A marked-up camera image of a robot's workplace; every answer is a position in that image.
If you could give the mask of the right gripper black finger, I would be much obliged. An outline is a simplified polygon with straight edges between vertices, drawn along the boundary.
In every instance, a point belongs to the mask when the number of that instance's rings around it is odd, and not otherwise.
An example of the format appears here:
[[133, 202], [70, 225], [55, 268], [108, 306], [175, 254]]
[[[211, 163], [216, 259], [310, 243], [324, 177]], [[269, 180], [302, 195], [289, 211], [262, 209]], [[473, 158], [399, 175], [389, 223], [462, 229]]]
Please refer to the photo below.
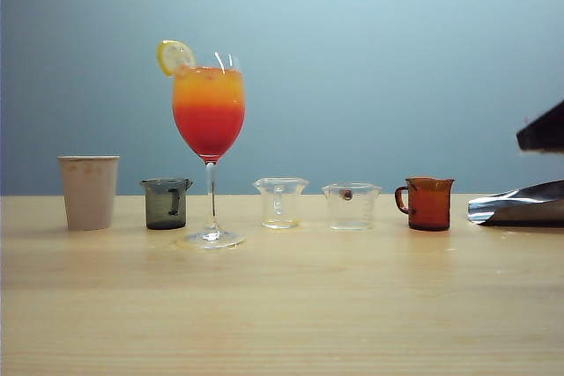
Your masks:
[[563, 108], [561, 101], [516, 133], [522, 151], [563, 152]]

